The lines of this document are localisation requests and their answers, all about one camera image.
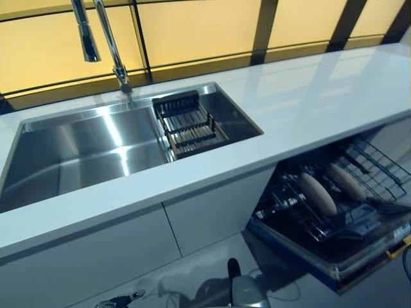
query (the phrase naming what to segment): cabinet door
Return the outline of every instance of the cabinet door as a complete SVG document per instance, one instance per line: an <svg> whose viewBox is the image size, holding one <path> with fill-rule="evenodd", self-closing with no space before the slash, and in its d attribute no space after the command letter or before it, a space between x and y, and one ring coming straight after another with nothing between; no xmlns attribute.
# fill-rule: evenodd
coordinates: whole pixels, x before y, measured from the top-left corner
<svg viewBox="0 0 411 308"><path fill-rule="evenodd" d="M0 306L67 307L180 257L161 205L132 215L0 266Z"/></svg>
<svg viewBox="0 0 411 308"><path fill-rule="evenodd" d="M273 172L274 167L185 200L164 202L181 253L244 230Z"/></svg>

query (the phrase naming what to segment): open dishwasher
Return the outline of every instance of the open dishwasher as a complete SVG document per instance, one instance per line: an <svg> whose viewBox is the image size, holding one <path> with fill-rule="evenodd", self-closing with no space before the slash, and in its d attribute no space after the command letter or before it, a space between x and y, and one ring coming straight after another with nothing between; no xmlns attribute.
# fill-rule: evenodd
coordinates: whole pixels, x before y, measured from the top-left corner
<svg viewBox="0 0 411 308"><path fill-rule="evenodd" d="M402 157L409 158L411 120L404 121ZM404 168L375 146L379 134L390 137L384 130L393 131L365 132L278 163L248 225L337 293L411 243L411 160Z"/></svg>

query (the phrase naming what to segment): faucet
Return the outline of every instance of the faucet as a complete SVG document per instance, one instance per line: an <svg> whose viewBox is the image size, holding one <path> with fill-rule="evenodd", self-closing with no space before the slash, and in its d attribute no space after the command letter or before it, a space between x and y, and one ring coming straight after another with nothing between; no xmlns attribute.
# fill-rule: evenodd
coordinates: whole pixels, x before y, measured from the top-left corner
<svg viewBox="0 0 411 308"><path fill-rule="evenodd" d="M107 13L104 8L102 0L93 0L100 20L101 26L103 27L104 35L109 45L111 57L114 61L113 72L116 75L118 82L120 84L120 91L124 93L128 101L132 103L131 92L132 87L128 79L128 74L125 66L121 62L120 55L117 50L116 42L114 41L113 33L111 32L111 27L109 20L107 18ZM85 13L83 0L71 0L73 5L74 15L76 16L78 31L80 32L80 41L83 47L84 60L87 62L98 62L100 61L100 54L98 53L96 42L92 31L89 26L89 20Z"/></svg>

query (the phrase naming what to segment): sink basin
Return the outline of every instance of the sink basin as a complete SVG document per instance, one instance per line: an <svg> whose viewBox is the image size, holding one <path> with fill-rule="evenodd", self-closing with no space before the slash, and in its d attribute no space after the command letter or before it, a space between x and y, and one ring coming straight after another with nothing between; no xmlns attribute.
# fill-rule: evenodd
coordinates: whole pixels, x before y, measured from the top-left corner
<svg viewBox="0 0 411 308"><path fill-rule="evenodd" d="M176 160L153 99L189 90L224 144L262 134L216 83L24 121L0 178L0 212Z"/></svg>

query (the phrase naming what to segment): gray floor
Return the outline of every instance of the gray floor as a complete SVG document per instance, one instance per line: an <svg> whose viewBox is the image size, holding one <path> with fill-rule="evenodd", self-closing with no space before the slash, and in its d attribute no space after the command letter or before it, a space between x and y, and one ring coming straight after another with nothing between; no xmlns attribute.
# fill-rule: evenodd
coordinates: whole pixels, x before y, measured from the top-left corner
<svg viewBox="0 0 411 308"><path fill-rule="evenodd" d="M130 304L130 308L226 306L229 301L227 260L231 257L238 259L243 274L256 278L267 291L273 308L411 307L411 284L401 258L337 295L296 264L269 250L252 234L244 232L71 308L93 308L101 300L138 289L145 289L146 296Z"/></svg>

